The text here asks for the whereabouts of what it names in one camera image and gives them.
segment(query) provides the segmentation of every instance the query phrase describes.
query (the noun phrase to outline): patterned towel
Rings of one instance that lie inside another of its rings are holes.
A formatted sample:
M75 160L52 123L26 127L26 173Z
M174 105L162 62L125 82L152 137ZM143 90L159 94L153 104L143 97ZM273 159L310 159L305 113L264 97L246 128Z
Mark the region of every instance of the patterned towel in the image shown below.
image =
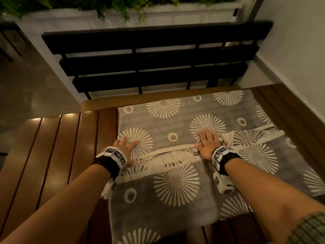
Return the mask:
M265 125L269 131L258 130ZM250 90L121 107L119 137L140 144L132 151L137 164L116 179L110 196L112 243L151 243L249 212L238 193L218 192L212 163L193 150L205 128L229 139L244 160L301 192L325 194L324 182Z

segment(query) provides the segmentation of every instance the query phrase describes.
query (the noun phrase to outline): leaf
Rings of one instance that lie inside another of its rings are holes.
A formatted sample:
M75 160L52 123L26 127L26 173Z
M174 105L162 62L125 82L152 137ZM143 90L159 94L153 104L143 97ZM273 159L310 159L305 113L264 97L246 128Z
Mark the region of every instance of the leaf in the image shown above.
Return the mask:
M38 2L39 2L40 4L42 4L42 5L44 5L44 6L48 7L48 8L50 8L50 9L53 9L52 6L51 6L51 4L50 4L50 1L49 1L49 0L38 0Z

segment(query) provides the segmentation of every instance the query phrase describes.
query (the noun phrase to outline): wall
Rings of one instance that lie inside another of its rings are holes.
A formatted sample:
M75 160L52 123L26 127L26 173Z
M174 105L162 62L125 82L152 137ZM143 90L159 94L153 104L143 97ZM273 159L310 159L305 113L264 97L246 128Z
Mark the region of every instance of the wall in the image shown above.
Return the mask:
M256 20L274 21L261 59L325 122L325 0L264 0Z

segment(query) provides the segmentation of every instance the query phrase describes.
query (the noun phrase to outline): tiled floor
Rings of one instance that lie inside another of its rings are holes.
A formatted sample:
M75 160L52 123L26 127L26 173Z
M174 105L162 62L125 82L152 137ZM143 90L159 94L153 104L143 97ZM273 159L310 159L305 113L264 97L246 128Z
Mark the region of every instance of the tiled floor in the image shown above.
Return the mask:
M81 106L30 43L14 31L6 35L23 57L0 34L0 152L8 152L17 128L26 119L79 112Z

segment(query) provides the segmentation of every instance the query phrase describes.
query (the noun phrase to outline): black wristband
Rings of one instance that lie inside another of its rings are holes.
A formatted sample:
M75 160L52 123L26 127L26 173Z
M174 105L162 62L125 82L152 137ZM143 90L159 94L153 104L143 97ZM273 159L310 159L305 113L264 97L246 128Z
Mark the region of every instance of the black wristband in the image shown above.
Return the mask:
M113 180L116 179L116 177L120 173L120 168L117 165L117 163L109 156L100 156L96 157L93 164L99 164L103 166L105 169L107 169L111 173L111 178Z
M215 148L212 152L212 163L220 175L229 176L225 170L225 164L234 158L242 158L237 152L226 146Z

